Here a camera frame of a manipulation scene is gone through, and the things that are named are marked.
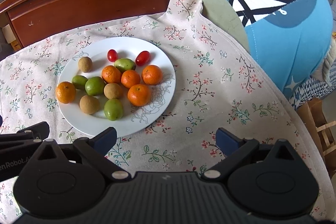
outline floral tablecloth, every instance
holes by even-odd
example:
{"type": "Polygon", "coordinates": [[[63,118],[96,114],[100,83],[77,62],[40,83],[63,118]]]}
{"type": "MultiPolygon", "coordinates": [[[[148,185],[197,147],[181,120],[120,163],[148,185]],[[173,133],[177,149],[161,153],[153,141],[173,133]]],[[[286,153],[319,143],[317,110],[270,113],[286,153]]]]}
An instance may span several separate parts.
{"type": "MultiPolygon", "coordinates": [[[[202,0],[170,0],[165,13],[80,27],[35,43],[0,62],[0,134],[41,121],[50,137],[71,143],[83,136],[62,117],[55,87],[69,59],[107,37],[137,37],[161,48],[176,71],[167,110],[146,129],[119,138],[107,158],[137,170],[196,171],[224,159],[215,132],[224,127],[262,143],[286,138],[320,186],[311,214],[333,217],[334,193],[320,154],[302,121],[263,70],[231,36],[201,16],[202,0]]],[[[0,184],[0,221],[21,215],[10,179],[0,184]]]]}

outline green fruit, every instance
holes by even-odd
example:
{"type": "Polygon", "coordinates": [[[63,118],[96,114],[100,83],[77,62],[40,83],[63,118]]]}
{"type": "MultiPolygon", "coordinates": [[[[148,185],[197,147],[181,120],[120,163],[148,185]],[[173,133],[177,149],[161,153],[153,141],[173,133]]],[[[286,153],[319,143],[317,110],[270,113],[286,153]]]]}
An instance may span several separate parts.
{"type": "Polygon", "coordinates": [[[105,82],[99,77],[90,78],[85,84],[85,91],[88,95],[97,96],[104,93],[105,82]]]}
{"type": "Polygon", "coordinates": [[[85,84],[87,82],[87,78],[83,75],[76,75],[72,78],[71,83],[75,86],[78,90],[85,90],[85,84]]]}
{"type": "Polygon", "coordinates": [[[120,58],[114,62],[114,66],[121,71],[121,73],[124,73],[127,70],[135,70],[137,67],[136,64],[130,60],[129,58],[120,58]]]}
{"type": "Polygon", "coordinates": [[[123,112],[123,105],[118,99],[110,99],[104,105],[105,117],[111,121],[120,119],[123,112]]]}

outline wooden drawer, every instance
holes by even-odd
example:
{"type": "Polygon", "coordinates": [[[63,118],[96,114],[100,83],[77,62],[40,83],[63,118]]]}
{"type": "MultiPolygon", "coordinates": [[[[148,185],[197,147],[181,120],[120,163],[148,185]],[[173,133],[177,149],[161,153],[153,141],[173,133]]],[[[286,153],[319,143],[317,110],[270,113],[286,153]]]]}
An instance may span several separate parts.
{"type": "Polygon", "coordinates": [[[167,9],[169,0],[28,0],[8,11],[24,47],[75,27],[167,9]]]}

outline cherry tomato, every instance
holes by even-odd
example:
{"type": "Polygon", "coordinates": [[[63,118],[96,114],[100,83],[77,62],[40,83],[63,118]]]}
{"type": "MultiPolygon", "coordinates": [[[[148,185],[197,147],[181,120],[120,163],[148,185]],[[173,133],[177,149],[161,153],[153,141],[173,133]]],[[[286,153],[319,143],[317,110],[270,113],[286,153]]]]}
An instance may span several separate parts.
{"type": "Polygon", "coordinates": [[[107,59],[110,61],[110,62],[115,62],[117,59],[118,59],[118,54],[115,50],[109,50],[107,52],[107,59]]]}
{"type": "Polygon", "coordinates": [[[148,51],[140,52],[137,58],[135,59],[135,63],[137,66],[145,65],[151,58],[151,54],[148,51]]]}

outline cardboard box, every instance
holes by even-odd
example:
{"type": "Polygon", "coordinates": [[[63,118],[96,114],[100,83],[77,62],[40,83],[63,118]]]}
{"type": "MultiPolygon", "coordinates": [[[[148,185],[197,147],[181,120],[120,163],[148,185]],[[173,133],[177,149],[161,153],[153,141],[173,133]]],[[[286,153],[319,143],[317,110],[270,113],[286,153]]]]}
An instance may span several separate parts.
{"type": "Polygon", "coordinates": [[[7,43],[12,45],[14,51],[17,52],[17,51],[22,49],[19,42],[16,41],[16,38],[14,36],[14,33],[13,33],[10,25],[7,25],[7,26],[3,27],[2,32],[3,32],[3,35],[5,36],[5,39],[6,39],[7,43]]]}

